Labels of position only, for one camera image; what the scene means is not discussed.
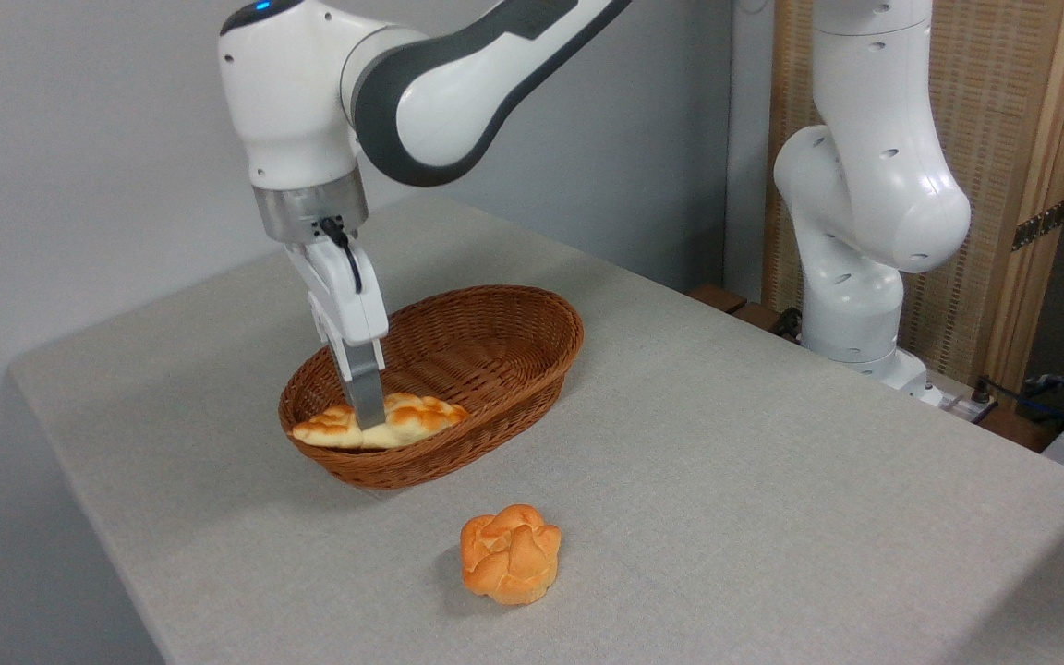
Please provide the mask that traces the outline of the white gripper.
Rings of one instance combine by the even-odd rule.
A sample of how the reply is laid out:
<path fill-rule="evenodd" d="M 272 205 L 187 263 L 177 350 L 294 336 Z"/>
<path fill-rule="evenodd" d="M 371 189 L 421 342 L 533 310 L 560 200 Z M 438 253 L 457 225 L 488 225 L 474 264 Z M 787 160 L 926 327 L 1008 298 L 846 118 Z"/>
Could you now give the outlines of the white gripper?
<path fill-rule="evenodd" d="M 307 283 L 307 303 L 320 343 L 328 345 L 345 400 L 354 408 L 360 429 L 387 419 L 380 338 L 389 322 L 379 281 L 366 251 L 351 238 L 339 246 L 330 238 L 287 245 L 288 257 Z"/>

